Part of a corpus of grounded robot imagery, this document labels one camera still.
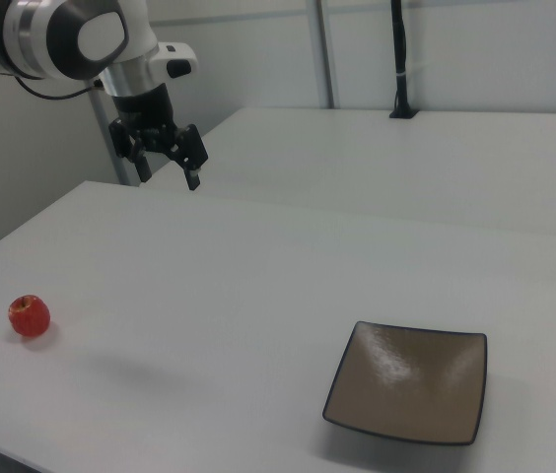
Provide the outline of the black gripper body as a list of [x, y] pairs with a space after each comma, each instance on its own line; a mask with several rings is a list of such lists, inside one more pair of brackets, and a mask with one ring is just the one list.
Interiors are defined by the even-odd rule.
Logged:
[[169, 151], [175, 146], [174, 110], [168, 88], [131, 97], [113, 97], [118, 117], [111, 123], [113, 136], [140, 139], [147, 151]]

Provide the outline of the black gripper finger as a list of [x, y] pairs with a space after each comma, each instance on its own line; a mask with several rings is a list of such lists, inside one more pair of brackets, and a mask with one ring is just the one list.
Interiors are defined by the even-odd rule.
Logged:
[[188, 189], [196, 190], [200, 185], [201, 168], [208, 161], [208, 153], [194, 124], [174, 132], [174, 145], [169, 152], [169, 159], [183, 170]]
[[151, 178], [151, 169], [145, 156], [146, 148], [140, 138], [134, 138], [125, 124], [116, 118], [108, 126], [111, 142], [116, 155], [131, 163], [141, 182]]

